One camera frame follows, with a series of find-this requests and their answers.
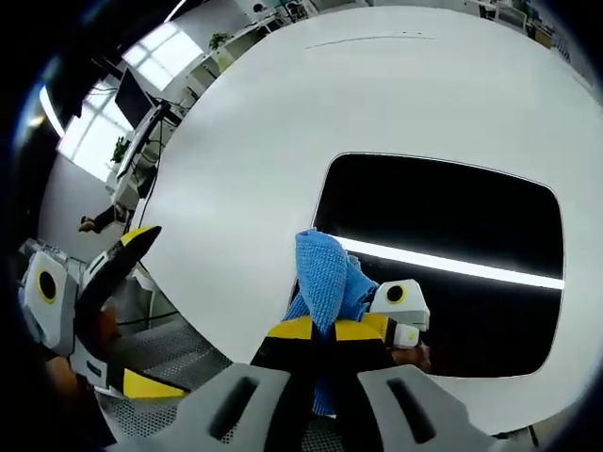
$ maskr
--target white round table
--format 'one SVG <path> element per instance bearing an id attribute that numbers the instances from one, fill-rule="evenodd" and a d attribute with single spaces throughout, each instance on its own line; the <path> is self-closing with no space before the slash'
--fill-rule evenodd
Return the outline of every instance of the white round table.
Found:
<path id="1" fill-rule="evenodd" d="M 562 311 L 538 372 L 434 377 L 499 433 L 573 403 L 603 346 L 603 113 L 547 49 L 434 8 L 358 8 L 283 28 L 231 66 L 161 159 L 143 263 L 185 318 L 249 362 L 285 313 L 294 234 L 341 153 L 425 156 L 549 186 L 565 245 Z"/>

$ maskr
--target black panel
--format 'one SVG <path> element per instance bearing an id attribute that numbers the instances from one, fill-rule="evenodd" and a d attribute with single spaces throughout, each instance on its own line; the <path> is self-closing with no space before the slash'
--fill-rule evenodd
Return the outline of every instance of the black panel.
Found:
<path id="1" fill-rule="evenodd" d="M 120 88 L 115 95 L 115 104 L 134 129 L 155 106 L 130 70 L 123 73 Z"/>
<path id="2" fill-rule="evenodd" d="M 559 205 L 546 187 L 484 169 L 350 154 L 327 175 L 315 218 L 327 234 L 562 278 Z M 432 311 L 433 372 L 532 373 L 550 351 L 561 291 L 357 254 L 378 283 L 415 279 Z"/>

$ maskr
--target ceiling light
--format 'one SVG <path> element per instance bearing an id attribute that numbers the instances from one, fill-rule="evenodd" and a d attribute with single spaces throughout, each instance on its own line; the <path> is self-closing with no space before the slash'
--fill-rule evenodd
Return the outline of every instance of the ceiling light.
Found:
<path id="1" fill-rule="evenodd" d="M 428 268 L 435 268 L 453 273 L 461 273 L 469 276 L 477 276 L 479 278 L 487 278 L 490 280 L 504 281 L 506 283 L 533 285 L 537 287 L 560 290 L 564 287 L 564 281 L 555 278 L 530 275 L 528 273 L 504 270 L 502 268 L 494 268 L 491 266 L 470 264 L 468 262 L 455 261 L 453 259 L 446 259 L 444 257 L 431 256 L 421 252 L 399 250 L 397 248 L 385 247 L 383 245 L 375 245 L 358 240 L 351 240 L 349 238 L 337 237 L 335 235 L 333 235 L 333 238 L 341 244 L 344 250 L 360 252 L 361 254 L 403 262 L 404 264 L 426 266 Z"/>
<path id="2" fill-rule="evenodd" d="M 180 8 L 181 8 L 181 7 L 182 7 L 182 6 L 185 4 L 185 2 L 186 2 L 186 1 L 187 1 L 187 0 L 180 0 L 180 1 L 178 2 L 178 5 L 176 5 L 176 8 L 174 8 L 174 9 L 171 11 L 171 13 L 168 15 L 168 17 L 166 17 L 166 20 L 165 20 L 165 21 L 163 21 L 163 23 L 165 23 L 165 22 L 169 22 L 169 21 L 170 21 L 170 19 L 173 17 L 173 15 L 174 15 L 176 12 L 178 12 L 178 9 L 180 9 Z"/>
<path id="3" fill-rule="evenodd" d="M 43 116 L 36 116 L 36 117 L 30 119 L 27 122 L 27 125 L 29 127 L 40 127 L 43 122 L 44 122 L 44 117 Z"/>
<path id="4" fill-rule="evenodd" d="M 63 129 L 63 126 L 60 125 L 57 113 L 55 113 L 55 110 L 53 109 L 53 105 L 50 103 L 50 97 L 48 97 L 48 90 L 46 89 L 46 85 L 41 87 L 40 102 L 41 102 L 41 107 L 44 109 L 44 113 L 46 113 L 46 116 L 48 117 L 48 121 L 50 121 L 50 123 L 53 124 L 55 131 L 57 131 L 57 134 L 61 138 L 65 137 L 65 130 Z"/>

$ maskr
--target monitor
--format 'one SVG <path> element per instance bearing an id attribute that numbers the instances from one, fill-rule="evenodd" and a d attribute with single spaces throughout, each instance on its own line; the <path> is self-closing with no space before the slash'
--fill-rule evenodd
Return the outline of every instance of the monitor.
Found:
<path id="1" fill-rule="evenodd" d="M 140 87 L 130 70 L 123 73 L 120 88 L 115 95 L 115 104 L 135 129 L 149 110 L 155 106 L 151 97 Z"/>

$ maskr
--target blue cloth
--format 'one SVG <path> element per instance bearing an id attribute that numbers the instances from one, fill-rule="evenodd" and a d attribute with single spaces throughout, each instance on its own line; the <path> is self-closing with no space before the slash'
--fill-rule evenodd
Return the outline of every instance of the blue cloth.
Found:
<path id="1" fill-rule="evenodd" d="M 314 229 L 297 234 L 295 240 L 300 292 L 283 321 L 310 315 L 323 336 L 338 318 L 359 321 L 367 310 L 364 301 L 377 284 L 363 274 L 358 259 L 348 256 L 334 238 Z M 333 413 L 332 384 L 318 378 L 316 414 Z"/>

